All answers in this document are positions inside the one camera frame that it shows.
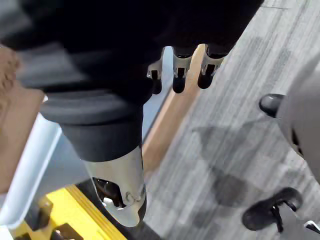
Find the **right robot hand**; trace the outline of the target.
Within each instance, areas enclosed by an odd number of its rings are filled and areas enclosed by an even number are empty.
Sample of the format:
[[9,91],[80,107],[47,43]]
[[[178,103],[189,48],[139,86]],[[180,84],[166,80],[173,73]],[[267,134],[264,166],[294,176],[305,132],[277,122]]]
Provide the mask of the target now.
[[18,82],[47,96],[42,116],[60,125],[85,162],[96,195],[121,225],[144,218],[144,104],[162,90],[173,49],[175,93],[193,53],[207,89],[261,0],[3,0],[0,44],[24,65]]

